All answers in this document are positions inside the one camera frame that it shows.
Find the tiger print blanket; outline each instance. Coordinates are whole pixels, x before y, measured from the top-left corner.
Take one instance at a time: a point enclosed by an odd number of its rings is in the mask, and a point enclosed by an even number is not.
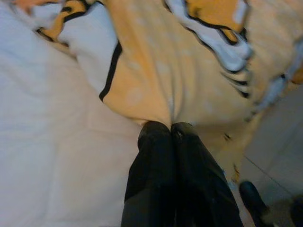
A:
[[[300,0],[14,4],[39,36],[77,58],[104,104],[139,124],[196,125],[234,182],[258,113],[301,80]]]

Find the mattress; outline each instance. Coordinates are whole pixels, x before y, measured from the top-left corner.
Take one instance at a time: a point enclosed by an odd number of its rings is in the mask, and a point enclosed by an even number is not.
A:
[[[0,226],[119,226],[141,127],[0,1]]]

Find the tile floor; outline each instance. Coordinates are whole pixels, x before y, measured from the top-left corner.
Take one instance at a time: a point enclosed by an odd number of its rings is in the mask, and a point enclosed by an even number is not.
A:
[[[293,227],[288,215],[292,198],[303,195],[303,87],[273,106],[263,119],[242,164],[242,180],[252,181],[271,207],[266,219],[279,227]],[[245,227],[253,223],[239,195]]]

